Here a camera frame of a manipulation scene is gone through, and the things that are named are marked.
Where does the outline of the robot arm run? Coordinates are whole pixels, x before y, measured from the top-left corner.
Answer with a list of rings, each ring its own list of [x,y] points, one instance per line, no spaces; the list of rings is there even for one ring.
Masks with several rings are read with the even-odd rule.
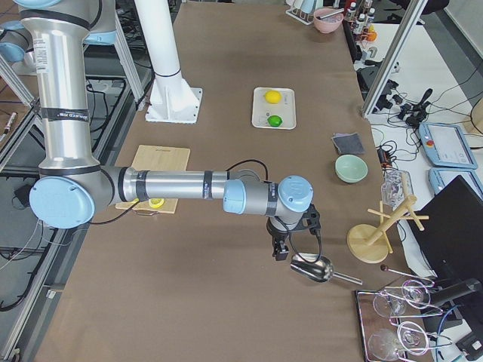
[[[35,75],[32,36],[19,20],[1,24],[1,55],[17,74]]]

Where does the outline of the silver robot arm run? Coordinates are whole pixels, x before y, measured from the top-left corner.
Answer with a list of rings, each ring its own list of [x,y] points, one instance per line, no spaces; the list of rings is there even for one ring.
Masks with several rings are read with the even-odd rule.
[[[294,250],[293,233],[319,235],[313,189],[301,176],[272,183],[252,170],[172,172],[101,165],[92,153],[83,47],[115,42],[115,3],[21,1],[18,6],[33,40],[44,125],[46,156],[29,193],[32,211],[41,221],[71,229],[119,202],[220,199],[228,213],[267,217],[277,260]]]

